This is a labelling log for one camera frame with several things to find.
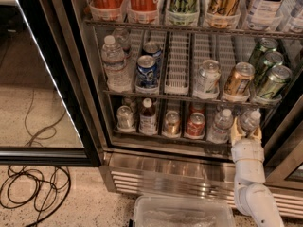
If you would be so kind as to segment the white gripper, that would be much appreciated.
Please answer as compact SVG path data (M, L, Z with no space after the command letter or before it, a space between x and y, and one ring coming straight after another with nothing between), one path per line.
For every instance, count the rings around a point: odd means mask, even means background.
M239 118L236 116L230 129L233 162L252 160L262 163L264 161L264 150L260 141L258 141L262 139L261 128L257 127L251 134L251 137L257 140L244 138L245 136L246 132L242 129Z

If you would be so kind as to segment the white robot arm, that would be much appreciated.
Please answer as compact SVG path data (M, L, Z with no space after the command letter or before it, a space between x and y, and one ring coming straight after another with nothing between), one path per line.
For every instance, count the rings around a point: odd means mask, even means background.
M238 118L231 127L231 153L235 164L234 203L244 215L253 218L258 227L284 227L270 189L264 185L264 150L261 130L246 135Z

